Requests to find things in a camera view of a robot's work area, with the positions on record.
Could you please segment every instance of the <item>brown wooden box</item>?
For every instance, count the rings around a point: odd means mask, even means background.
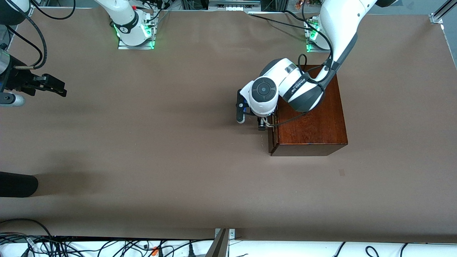
[[[316,77],[319,71],[310,71],[311,77]],[[280,97],[273,118],[275,123],[280,123],[299,114]],[[303,117],[270,128],[268,142],[271,156],[327,156],[346,146],[346,125],[336,76],[319,106]]]

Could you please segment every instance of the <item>black cylinder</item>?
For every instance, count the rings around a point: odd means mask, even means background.
[[[0,172],[0,197],[29,197],[37,188],[34,176]]]

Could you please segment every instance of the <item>white surface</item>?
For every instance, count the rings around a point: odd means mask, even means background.
[[[168,241],[164,246],[171,245],[178,247],[188,241]],[[70,245],[78,250],[96,250],[106,243],[100,242],[74,242]],[[195,255],[204,255],[211,246],[212,241],[193,243]],[[138,243],[139,246],[147,244],[146,241]],[[158,246],[159,241],[149,241],[150,248]],[[298,241],[231,241],[228,257],[238,257],[248,254],[247,257],[278,257],[278,256],[300,256],[300,257],[332,257],[336,254],[341,242],[298,242]],[[367,257],[365,247],[372,246],[379,253],[380,257],[398,257],[402,243],[346,243],[341,249],[339,257]],[[124,241],[116,242],[102,250],[100,257],[112,257],[121,247]],[[19,257],[25,251],[26,243],[6,244],[0,246],[2,257]],[[164,255],[170,252],[170,247],[164,249]],[[85,257],[96,257],[98,252],[82,252]],[[187,257],[189,247],[185,246],[176,251],[175,257]],[[409,244],[403,252],[403,257],[455,257],[457,256],[456,245],[438,244]],[[47,257],[37,254],[36,257]],[[125,257],[141,257],[135,250],[129,250]]]

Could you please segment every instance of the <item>brown tabletop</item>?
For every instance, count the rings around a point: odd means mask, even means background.
[[[256,120],[235,121],[237,90],[305,51],[300,29],[173,12],[155,50],[128,51],[101,8],[33,19],[49,51],[36,73],[68,96],[0,109],[2,171],[42,182],[36,197],[0,199],[2,219],[55,235],[457,241],[457,72],[427,16],[364,18],[338,73],[350,143],[328,157],[270,157]],[[39,45],[27,22],[19,32]],[[37,58],[17,38],[11,54]]]

